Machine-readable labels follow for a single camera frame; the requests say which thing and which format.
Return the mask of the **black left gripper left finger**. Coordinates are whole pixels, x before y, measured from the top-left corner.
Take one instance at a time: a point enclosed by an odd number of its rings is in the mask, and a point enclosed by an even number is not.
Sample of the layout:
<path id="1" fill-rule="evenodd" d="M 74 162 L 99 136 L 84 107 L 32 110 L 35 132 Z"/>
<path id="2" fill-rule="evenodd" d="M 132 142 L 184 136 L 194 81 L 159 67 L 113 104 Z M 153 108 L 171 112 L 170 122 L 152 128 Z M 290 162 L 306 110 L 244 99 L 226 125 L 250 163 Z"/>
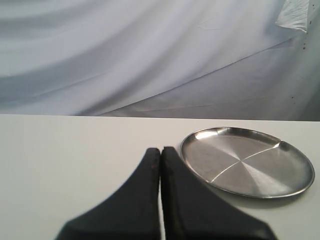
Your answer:
<path id="1" fill-rule="evenodd" d="M 158 240 L 160 151 L 148 148 L 126 182 L 105 201 L 65 223 L 58 240 Z"/>

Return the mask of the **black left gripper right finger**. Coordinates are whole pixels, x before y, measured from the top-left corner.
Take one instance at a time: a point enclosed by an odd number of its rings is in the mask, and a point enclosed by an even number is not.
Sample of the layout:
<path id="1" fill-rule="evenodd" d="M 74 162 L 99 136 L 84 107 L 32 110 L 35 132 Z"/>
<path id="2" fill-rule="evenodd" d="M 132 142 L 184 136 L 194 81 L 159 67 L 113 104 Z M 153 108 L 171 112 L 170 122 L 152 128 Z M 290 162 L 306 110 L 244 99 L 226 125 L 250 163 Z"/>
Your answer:
<path id="1" fill-rule="evenodd" d="M 168 240 L 275 240 L 269 225 L 209 190 L 174 147 L 160 156 L 161 201 Z"/>

